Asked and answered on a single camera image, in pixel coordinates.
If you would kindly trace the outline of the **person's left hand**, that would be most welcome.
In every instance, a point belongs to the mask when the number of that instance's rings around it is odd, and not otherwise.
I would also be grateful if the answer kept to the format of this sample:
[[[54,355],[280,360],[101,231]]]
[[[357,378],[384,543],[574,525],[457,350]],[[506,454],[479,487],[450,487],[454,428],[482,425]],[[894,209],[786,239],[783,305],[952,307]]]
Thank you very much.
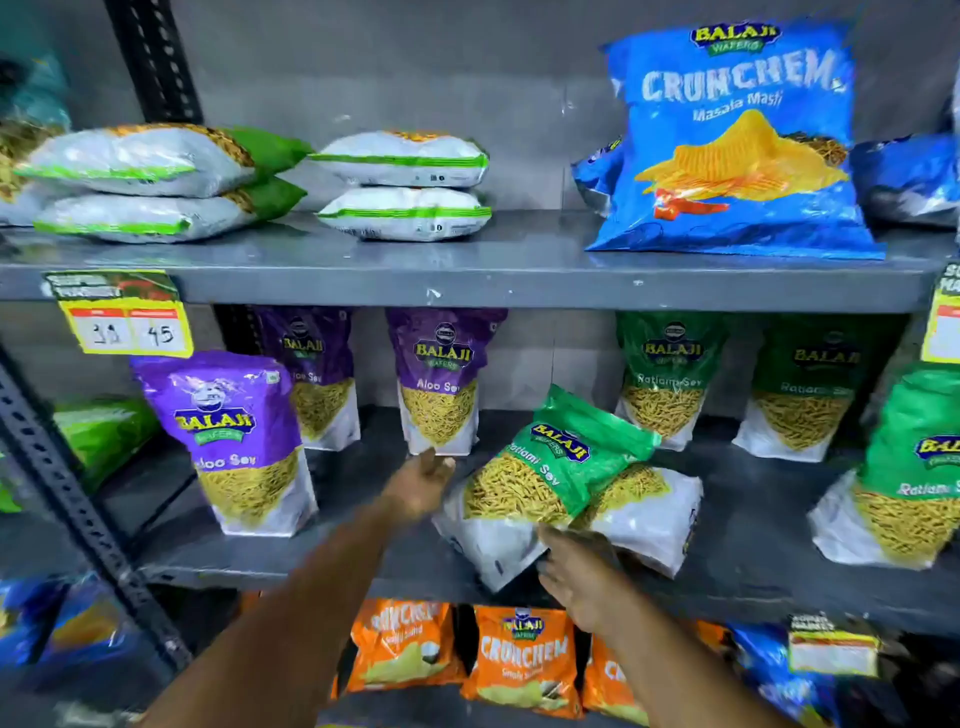
[[[436,511],[450,485],[444,490],[429,490],[419,484],[417,456],[410,456],[390,477],[375,503],[383,523],[392,528],[413,525]]]

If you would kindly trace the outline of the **person's right hand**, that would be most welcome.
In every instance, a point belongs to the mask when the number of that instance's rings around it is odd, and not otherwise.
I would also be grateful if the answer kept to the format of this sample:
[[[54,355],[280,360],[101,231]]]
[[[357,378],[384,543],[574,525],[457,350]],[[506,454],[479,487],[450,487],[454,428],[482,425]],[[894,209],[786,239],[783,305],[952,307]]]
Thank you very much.
[[[631,586],[609,540],[594,531],[560,529],[580,545],[573,567],[575,594],[547,594],[566,610],[582,631],[609,637],[623,622],[623,601]]]

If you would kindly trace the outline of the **green noodle snack packet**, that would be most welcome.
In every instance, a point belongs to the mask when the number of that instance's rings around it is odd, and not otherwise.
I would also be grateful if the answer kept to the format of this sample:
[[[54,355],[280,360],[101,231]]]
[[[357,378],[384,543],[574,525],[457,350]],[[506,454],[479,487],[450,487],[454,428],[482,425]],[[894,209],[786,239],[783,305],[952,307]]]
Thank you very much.
[[[703,495],[699,477],[633,464],[591,499],[571,527],[600,533],[619,551],[675,579],[685,563]]]
[[[89,495],[162,429],[153,408],[141,397],[57,404],[53,420],[81,466],[81,482]]]
[[[809,512],[834,563],[925,571],[960,528],[960,366],[918,362],[894,383],[862,462]]]
[[[532,421],[452,486],[434,525],[499,593],[546,552],[539,526],[568,528],[661,443],[659,433],[552,384]]]
[[[822,462],[907,322],[905,314],[772,315],[733,445],[758,458]]]
[[[682,452],[729,337],[727,314],[619,310],[615,327],[625,363],[615,414]]]

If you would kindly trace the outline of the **person's left forearm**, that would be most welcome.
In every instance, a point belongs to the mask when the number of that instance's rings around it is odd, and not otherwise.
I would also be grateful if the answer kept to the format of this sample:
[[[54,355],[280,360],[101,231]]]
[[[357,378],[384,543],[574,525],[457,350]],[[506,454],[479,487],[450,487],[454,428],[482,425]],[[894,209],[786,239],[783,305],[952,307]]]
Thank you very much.
[[[313,728],[390,540],[416,519],[362,506],[168,685],[140,728]]]

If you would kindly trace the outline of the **purple noodle snack packet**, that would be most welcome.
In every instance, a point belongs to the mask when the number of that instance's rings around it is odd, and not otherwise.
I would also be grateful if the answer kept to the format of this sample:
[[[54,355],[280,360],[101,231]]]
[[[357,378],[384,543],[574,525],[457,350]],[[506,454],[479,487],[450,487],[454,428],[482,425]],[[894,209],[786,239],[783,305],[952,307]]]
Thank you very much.
[[[291,538],[317,512],[292,376],[276,359],[223,350],[130,361],[164,431],[188,451],[225,535]]]
[[[291,402],[303,446],[338,453],[361,438],[347,307],[256,305],[263,353],[293,382]]]
[[[478,377],[508,310],[387,307],[385,313],[409,453],[469,455],[478,440]]]

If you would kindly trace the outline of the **orange chips bag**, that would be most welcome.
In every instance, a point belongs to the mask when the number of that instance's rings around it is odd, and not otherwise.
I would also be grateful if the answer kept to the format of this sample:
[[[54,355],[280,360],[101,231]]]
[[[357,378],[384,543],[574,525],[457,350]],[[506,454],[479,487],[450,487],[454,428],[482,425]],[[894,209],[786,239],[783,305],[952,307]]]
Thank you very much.
[[[683,619],[684,628],[726,663],[735,656],[732,631],[725,625],[703,620]],[[647,710],[634,696],[620,664],[605,642],[590,636],[589,655],[582,673],[582,707],[588,712],[649,728]]]
[[[578,721],[575,626],[560,609],[474,606],[478,645],[461,697]]]
[[[455,643],[450,602],[368,598],[350,637],[356,649],[350,693],[461,685],[467,671]]]

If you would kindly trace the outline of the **grey metal shelf board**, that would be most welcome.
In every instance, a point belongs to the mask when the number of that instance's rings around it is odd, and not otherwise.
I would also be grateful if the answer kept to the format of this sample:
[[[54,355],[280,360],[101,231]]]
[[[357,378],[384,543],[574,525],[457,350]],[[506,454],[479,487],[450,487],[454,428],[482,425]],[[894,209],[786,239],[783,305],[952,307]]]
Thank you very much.
[[[407,455],[396,408],[364,407],[362,439],[343,452],[308,453],[318,514],[292,538],[222,533],[186,450],[165,434],[99,494],[136,576],[189,588],[269,588],[325,540],[357,504],[379,493]],[[704,497],[674,580],[632,574],[666,609],[711,622],[775,622],[795,613],[858,617],[921,634],[960,637],[960,551],[926,571],[849,566],[812,543],[807,513],[839,461],[803,465],[754,458],[730,443],[730,420],[708,418],[680,453],[654,462],[702,479]]]
[[[496,213],[464,241],[366,242],[307,214],[198,244],[109,244],[0,233],[0,301],[39,301],[47,272],[164,270],[186,303],[553,310],[910,313],[927,305],[954,235],[895,228],[883,260],[585,252],[591,213]]]

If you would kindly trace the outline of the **white green lying snack packet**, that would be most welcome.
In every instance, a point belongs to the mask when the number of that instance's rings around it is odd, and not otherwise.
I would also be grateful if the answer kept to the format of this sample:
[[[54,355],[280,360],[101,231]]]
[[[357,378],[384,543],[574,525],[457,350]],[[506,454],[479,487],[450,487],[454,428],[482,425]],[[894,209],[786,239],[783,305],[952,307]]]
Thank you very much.
[[[44,125],[33,120],[0,119],[0,228],[30,228],[35,219],[70,190],[55,181],[32,179],[17,174],[18,164],[27,160],[48,139],[62,135],[66,127]]]
[[[307,158],[351,186],[478,186],[490,158],[474,140],[442,131],[379,129],[344,136]]]
[[[281,218],[306,194],[276,176],[211,198],[91,192],[48,204],[32,226],[47,234],[126,244],[197,242]]]
[[[316,213],[347,235],[400,242],[438,242],[483,229],[493,210],[473,194],[442,187],[357,186]]]
[[[256,127],[123,125],[48,138],[14,173],[117,195],[204,199],[261,183],[312,152]]]

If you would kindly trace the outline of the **yellow price label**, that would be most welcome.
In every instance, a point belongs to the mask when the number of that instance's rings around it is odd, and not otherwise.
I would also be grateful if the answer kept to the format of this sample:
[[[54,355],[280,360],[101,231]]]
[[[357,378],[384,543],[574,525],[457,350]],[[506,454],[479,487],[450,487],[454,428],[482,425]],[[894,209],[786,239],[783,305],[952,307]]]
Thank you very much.
[[[946,262],[933,287],[920,360],[960,367],[960,259]]]
[[[822,614],[794,614],[787,630],[787,666],[797,674],[878,678],[881,646],[866,628],[841,628]]]
[[[164,270],[54,271],[42,279],[88,355],[190,358],[195,352],[179,288]]]

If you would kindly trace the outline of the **large blue chips bag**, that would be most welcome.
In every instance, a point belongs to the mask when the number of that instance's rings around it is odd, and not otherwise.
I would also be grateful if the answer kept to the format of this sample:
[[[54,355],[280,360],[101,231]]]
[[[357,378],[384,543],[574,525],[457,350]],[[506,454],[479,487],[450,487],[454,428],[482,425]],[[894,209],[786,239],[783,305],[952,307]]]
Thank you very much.
[[[627,144],[587,251],[882,261],[848,159],[848,33],[740,21],[606,43]]]

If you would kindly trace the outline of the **teal snack packet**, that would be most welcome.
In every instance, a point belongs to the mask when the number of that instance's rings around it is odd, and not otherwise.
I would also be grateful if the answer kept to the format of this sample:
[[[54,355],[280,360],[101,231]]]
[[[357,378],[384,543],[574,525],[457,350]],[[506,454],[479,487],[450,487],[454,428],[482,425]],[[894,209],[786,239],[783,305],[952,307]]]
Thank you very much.
[[[0,120],[72,129],[66,105],[67,83],[55,53],[0,53]]]

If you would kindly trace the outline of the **black perforated shelf post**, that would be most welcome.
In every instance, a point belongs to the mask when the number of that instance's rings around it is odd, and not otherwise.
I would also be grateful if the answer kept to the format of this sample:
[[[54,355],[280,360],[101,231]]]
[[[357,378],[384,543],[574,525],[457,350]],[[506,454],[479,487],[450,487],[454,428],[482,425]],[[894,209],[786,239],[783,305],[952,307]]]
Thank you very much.
[[[0,453],[22,485],[69,539],[88,570],[109,588],[124,617],[136,625],[162,673],[175,675],[192,653],[172,619],[133,564],[127,543],[82,482],[82,466],[25,375],[0,343]]]
[[[171,0],[102,0],[147,122],[204,125]]]

